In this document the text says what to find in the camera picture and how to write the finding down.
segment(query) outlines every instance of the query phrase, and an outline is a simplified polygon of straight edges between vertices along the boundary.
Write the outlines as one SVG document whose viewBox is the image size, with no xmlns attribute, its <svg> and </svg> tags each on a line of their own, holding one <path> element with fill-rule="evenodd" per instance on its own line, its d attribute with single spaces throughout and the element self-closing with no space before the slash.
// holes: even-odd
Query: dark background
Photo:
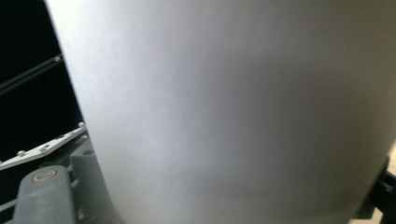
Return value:
<svg viewBox="0 0 396 224">
<path fill-rule="evenodd" d="M 0 85 L 59 54 L 43 1 L 0 1 Z M 0 94 L 0 161 L 68 133 L 80 121 L 82 116 L 62 63 Z M 0 204 L 17 197 L 21 180 L 37 165 L 33 161 L 0 171 Z"/>
</svg>

